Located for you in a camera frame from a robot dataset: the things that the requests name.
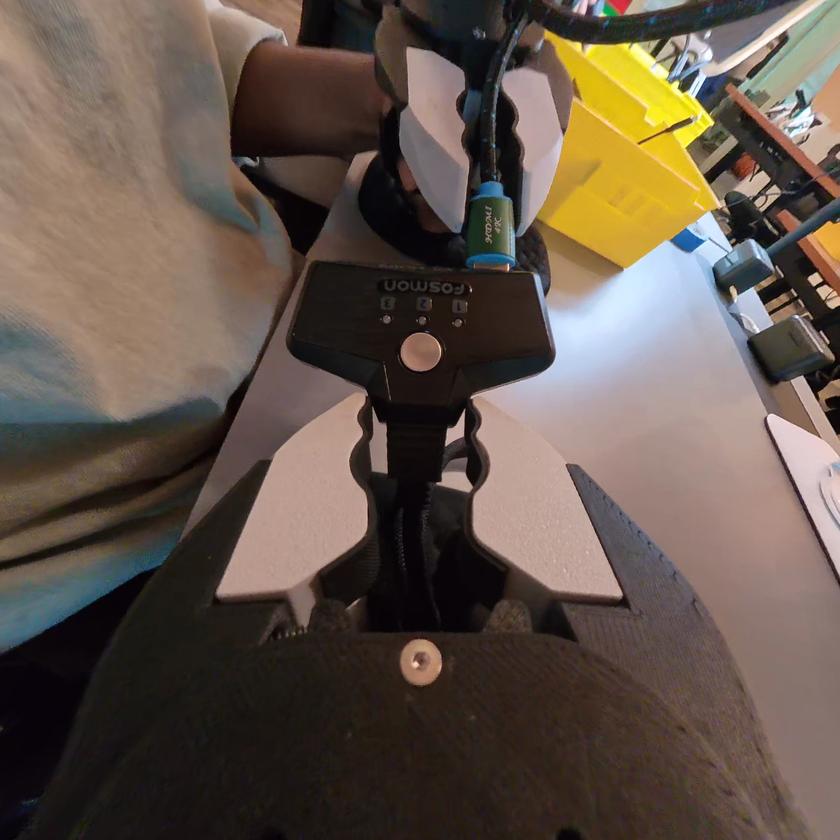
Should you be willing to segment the black HDMI switch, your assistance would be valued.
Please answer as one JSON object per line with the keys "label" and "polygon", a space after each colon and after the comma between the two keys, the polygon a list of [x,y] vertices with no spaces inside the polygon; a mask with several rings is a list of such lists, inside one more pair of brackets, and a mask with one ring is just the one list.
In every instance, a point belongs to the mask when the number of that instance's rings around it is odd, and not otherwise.
{"label": "black HDMI switch", "polygon": [[287,336],[299,361],[361,387],[386,429],[395,482],[396,626],[443,628],[425,538],[448,430],[470,399],[546,371],[553,336],[537,275],[522,270],[316,261]]}

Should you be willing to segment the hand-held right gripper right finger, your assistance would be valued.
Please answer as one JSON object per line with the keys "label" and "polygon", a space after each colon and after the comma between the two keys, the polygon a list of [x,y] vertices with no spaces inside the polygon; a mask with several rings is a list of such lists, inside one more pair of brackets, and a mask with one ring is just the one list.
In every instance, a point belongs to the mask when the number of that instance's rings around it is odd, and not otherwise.
{"label": "hand-held right gripper right finger", "polygon": [[618,604],[623,589],[564,457],[480,396],[465,413],[465,440],[465,537],[481,597]]}

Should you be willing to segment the yellow plastic bin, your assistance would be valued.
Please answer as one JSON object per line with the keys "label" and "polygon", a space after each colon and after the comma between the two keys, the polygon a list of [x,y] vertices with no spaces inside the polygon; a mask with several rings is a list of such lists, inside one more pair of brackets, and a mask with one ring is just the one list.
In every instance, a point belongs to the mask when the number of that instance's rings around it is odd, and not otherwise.
{"label": "yellow plastic bin", "polygon": [[668,72],[635,45],[588,45],[545,35],[589,109],[633,141],[672,130],[686,148],[713,119]]}
{"label": "yellow plastic bin", "polygon": [[627,268],[718,206],[672,134],[639,145],[575,98],[537,219]]}

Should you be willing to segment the person's left forearm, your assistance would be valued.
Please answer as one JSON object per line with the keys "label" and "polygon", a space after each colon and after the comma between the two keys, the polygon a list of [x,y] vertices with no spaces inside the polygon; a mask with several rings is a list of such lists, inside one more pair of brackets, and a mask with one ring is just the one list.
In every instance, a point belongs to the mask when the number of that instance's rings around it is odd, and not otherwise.
{"label": "person's left forearm", "polygon": [[267,39],[251,50],[239,77],[231,152],[352,159],[379,147],[390,107],[373,55]]}

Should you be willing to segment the black mesh pad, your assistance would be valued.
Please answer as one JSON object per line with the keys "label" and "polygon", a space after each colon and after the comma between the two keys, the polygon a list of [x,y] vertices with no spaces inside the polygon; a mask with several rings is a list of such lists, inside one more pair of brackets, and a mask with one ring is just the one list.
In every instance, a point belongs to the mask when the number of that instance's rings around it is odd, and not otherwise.
{"label": "black mesh pad", "polygon": [[[463,236],[452,232],[433,233],[423,228],[408,195],[387,170],[381,154],[373,158],[364,173],[358,206],[371,229],[404,256],[423,266],[453,270],[466,266]],[[539,276],[543,293],[549,292],[549,253],[536,224],[516,239],[516,269]]]}

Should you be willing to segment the person's left hand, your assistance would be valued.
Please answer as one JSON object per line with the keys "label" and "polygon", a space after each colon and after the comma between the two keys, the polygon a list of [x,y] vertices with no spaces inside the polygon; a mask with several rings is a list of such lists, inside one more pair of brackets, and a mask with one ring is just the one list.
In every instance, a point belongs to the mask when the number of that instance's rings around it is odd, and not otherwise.
{"label": "person's left hand", "polygon": [[416,178],[402,153],[399,153],[396,157],[395,171],[396,183],[402,191],[417,225],[430,234],[454,235],[455,231],[451,230],[435,213],[421,193]]}

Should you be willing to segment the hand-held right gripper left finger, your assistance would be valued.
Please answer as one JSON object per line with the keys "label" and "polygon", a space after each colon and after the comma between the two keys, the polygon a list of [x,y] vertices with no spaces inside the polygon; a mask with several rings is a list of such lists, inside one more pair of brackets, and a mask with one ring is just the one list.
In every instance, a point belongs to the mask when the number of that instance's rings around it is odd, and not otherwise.
{"label": "hand-held right gripper left finger", "polygon": [[362,545],[369,501],[351,457],[370,439],[369,407],[351,394],[277,450],[217,586],[220,602],[316,604],[320,573]]}

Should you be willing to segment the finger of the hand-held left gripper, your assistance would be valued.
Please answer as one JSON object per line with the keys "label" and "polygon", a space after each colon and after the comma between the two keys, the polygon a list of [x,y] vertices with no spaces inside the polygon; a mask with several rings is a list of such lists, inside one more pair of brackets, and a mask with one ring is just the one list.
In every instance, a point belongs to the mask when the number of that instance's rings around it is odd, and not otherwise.
{"label": "finger of the hand-held left gripper", "polygon": [[459,104],[465,72],[433,51],[406,49],[407,106],[400,118],[403,159],[437,217],[460,234],[467,217],[470,158]]}
{"label": "finger of the hand-held left gripper", "polygon": [[511,116],[500,118],[500,170],[512,200],[514,235],[521,237],[548,198],[568,128],[568,75],[561,66],[548,71],[521,67],[506,72],[500,104]]}

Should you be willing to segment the grey power adapter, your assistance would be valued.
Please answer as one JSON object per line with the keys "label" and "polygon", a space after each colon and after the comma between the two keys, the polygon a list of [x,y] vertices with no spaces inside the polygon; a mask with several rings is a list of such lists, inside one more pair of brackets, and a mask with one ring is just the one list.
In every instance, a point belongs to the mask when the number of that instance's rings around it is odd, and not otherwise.
{"label": "grey power adapter", "polygon": [[748,338],[748,347],[765,378],[790,382],[831,364],[836,357],[809,318],[794,315]]}
{"label": "grey power adapter", "polygon": [[739,296],[773,277],[775,266],[768,251],[748,238],[721,257],[712,272],[718,289]]}

